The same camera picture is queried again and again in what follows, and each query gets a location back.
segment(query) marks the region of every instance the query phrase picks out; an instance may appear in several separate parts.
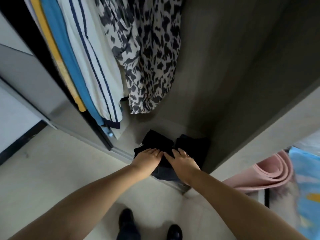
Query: leopard print garment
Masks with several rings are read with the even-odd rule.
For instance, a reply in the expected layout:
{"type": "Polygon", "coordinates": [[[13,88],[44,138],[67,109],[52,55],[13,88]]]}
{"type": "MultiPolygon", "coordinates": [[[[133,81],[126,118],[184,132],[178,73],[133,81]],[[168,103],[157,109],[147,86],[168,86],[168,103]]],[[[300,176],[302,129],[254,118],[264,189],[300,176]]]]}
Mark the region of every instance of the leopard print garment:
{"type": "Polygon", "coordinates": [[[138,40],[140,52],[135,56],[138,57],[135,70],[133,65],[136,60],[134,62],[133,59],[126,60],[127,63],[131,62],[130,69],[124,66],[129,90],[129,106],[132,114],[149,113],[170,91],[174,81],[181,45],[180,23],[183,0],[96,0],[96,4],[106,36],[111,40],[109,43],[112,51],[117,50],[115,46],[120,47],[115,45],[118,42],[115,39],[119,39],[122,57],[130,53],[133,57],[132,54],[137,54],[135,48],[138,48],[138,45],[136,46],[135,42],[138,40]],[[118,6],[112,8],[108,3],[117,3],[118,6]],[[130,27],[131,32],[114,35],[124,33],[123,27],[130,27]],[[123,40],[132,40],[134,45],[123,40]]]}

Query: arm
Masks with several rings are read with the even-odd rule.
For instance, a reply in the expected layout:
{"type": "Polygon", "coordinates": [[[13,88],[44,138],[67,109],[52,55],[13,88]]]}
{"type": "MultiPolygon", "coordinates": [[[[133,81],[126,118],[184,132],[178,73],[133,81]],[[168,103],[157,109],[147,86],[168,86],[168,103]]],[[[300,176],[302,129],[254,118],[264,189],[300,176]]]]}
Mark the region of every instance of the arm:
{"type": "Polygon", "coordinates": [[[84,239],[122,193],[150,176],[162,155],[157,149],[139,153],[130,165],[73,192],[10,240],[84,239]]]}
{"type": "Polygon", "coordinates": [[[199,192],[238,239],[307,240],[279,216],[247,195],[200,170],[183,150],[164,153],[178,177],[199,192]]]}

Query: left hand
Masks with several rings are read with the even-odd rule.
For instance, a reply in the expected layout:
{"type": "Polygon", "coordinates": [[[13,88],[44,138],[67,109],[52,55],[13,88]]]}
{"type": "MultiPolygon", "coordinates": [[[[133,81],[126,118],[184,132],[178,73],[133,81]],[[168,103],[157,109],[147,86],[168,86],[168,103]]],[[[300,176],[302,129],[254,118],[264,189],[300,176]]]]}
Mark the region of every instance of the left hand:
{"type": "Polygon", "coordinates": [[[151,173],[159,165],[163,156],[163,152],[157,149],[146,149],[140,152],[130,164],[138,170],[139,179],[145,179],[151,175],[151,173]]]}

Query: right hand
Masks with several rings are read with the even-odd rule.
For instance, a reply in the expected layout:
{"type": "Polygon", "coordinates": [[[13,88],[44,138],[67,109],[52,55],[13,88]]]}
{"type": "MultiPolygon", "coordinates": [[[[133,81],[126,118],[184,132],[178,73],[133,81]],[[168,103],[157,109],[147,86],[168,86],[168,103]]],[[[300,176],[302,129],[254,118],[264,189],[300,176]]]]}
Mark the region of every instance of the right hand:
{"type": "Polygon", "coordinates": [[[199,166],[182,149],[172,149],[174,158],[164,152],[165,158],[170,162],[179,179],[187,185],[190,185],[195,171],[200,170],[199,166]]]}

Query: forearm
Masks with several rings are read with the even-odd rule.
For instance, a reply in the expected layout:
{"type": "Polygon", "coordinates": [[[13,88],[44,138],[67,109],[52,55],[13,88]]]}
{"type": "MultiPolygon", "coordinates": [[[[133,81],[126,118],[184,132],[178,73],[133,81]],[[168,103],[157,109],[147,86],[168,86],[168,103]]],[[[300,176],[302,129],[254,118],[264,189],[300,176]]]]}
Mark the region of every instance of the forearm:
{"type": "Polygon", "coordinates": [[[189,184],[206,198],[238,240],[306,239],[259,202],[200,170],[195,170],[189,184]]]}
{"type": "Polygon", "coordinates": [[[11,239],[84,239],[111,205],[139,181],[132,166],[73,192],[11,239]]]}

